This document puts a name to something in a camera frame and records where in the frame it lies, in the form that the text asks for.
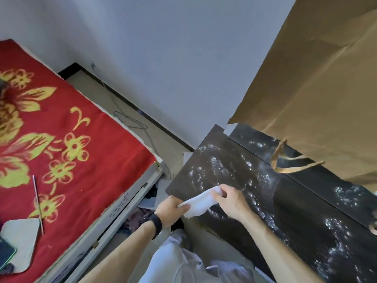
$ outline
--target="thin stick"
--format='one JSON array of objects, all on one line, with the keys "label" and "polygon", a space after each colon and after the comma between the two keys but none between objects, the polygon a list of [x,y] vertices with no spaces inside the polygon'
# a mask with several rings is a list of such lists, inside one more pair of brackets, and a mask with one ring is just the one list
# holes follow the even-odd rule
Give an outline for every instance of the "thin stick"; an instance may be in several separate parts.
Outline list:
[{"label": "thin stick", "polygon": [[42,221],[42,211],[41,211],[41,206],[39,205],[37,183],[35,182],[35,176],[33,176],[33,183],[34,183],[35,198],[37,200],[37,206],[38,206],[38,211],[39,211],[39,221],[41,222],[42,235],[45,235],[45,230],[43,228],[43,221]]}]

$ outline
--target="brown paper bag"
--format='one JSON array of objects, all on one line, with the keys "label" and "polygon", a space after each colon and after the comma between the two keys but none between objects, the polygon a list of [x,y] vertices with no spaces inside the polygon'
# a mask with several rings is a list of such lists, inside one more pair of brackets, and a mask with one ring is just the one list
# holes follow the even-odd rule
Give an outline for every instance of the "brown paper bag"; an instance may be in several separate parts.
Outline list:
[{"label": "brown paper bag", "polygon": [[377,190],[377,0],[297,0],[229,123]]}]

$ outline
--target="white pants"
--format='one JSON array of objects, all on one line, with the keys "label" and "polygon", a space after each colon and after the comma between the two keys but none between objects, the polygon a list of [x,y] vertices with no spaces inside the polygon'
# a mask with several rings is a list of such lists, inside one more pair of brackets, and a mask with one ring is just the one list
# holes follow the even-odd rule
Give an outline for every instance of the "white pants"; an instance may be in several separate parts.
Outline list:
[{"label": "white pants", "polygon": [[213,260],[205,268],[195,253],[182,248],[185,234],[175,230],[152,257],[139,282],[254,282],[251,270],[234,262]]}]

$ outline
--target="left hand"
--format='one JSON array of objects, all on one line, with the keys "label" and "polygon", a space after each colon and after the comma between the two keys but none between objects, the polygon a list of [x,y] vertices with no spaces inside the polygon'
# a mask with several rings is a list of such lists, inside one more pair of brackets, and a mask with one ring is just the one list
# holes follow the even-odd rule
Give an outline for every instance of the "left hand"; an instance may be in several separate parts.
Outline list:
[{"label": "left hand", "polygon": [[158,205],[155,214],[161,220],[163,228],[171,226],[190,209],[189,204],[185,204],[184,206],[178,208],[177,205],[182,202],[182,200],[171,195]]}]

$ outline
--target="red blanket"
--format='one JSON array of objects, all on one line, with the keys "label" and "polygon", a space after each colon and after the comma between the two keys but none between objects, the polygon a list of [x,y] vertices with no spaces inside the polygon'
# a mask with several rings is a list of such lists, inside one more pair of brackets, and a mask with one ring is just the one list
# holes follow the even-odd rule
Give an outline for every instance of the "red blanket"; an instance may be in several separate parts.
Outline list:
[{"label": "red blanket", "polygon": [[45,235],[31,267],[0,282],[33,282],[155,161],[128,131],[66,81],[0,42],[0,222],[37,217]]}]

